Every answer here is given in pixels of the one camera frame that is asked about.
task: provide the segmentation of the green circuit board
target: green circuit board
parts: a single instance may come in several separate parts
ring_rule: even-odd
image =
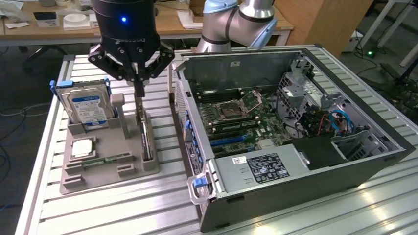
[[[216,157],[276,147],[291,139],[271,102],[263,96],[258,96],[259,102],[258,97],[248,94],[240,100],[198,103],[211,145],[226,143],[212,146]],[[228,143],[239,138],[242,141]]]

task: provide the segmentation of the aluminum table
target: aluminum table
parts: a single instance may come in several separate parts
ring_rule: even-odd
[[[306,46],[401,135],[418,146],[418,127],[385,101],[347,67],[323,49]],[[178,51],[175,63],[180,63]],[[53,98],[25,196],[16,234],[202,235],[195,206],[190,202],[184,165],[170,111],[170,72],[146,86],[144,107],[151,114],[160,173],[92,188],[59,193],[67,114]],[[87,56],[67,57],[59,80],[88,81],[105,77]],[[315,76],[326,91],[332,83]],[[112,92],[124,93],[123,109],[135,109],[133,89],[112,81]],[[417,234],[418,151],[381,171],[358,188],[254,218],[206,235],[279,234]]]

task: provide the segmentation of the hard drive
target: hard drive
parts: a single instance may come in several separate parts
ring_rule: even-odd
[[[108,126],[107,119],[115,117],[111,105],[109,80],[103,79],[89,82],[63,81],[51,90],[68,113],[71,124],[81,123],[85,130]]]

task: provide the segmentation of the cardboard box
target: cardboard box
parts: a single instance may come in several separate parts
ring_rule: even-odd
[[[203,23],[203,8],[206,0],[190,0],[188,12],[195,23]]]

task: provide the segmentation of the white table leg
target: white table leg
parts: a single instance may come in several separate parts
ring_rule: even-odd
[[[383,38],[379,41],[378,47],[383,47],[385,43],[387,42],[387,40],[390,39],[393,33],[395,32],[397,28],[399,27],[401,23],[403,22],[406,16],[409,15],[409,13],[411,12],[411,10],[414,9],[414,6],[409,6],[403,12],[401,13],[395,23],[393,23],[387,33],[385,34]]]
[[[418,57],[418,44],[415,45],[414,49],[407,54],[399,65],[402,67],[407,67],[417,57]]]
[[[278,39],[275,41],[275,45],[276,46],[284,46],[287,43],[287,39],[288,39],[288,35],[290,35],[290,30],[283,30],[280,31],[280,34],[278,34]]]
[[[393,5],[394,5],[394,0],[389,0],[389,2],[386,4],[386,7],[383,8],[383,10],[382,10],[377,20],[374,21],[374,23],[373,23],[373,25],[371,25],[371,27],[370,27],[370,29],[369,29],[369,31],[367,31],[362,41],[359,43],[362,47],[365,47],[365,45],[366,45],[371,35],[374,34],[374,31],[377,31],[377,28],[378,28],[379,24],[382,23],[383,18],[387,15],[387,12],[390,11]]]

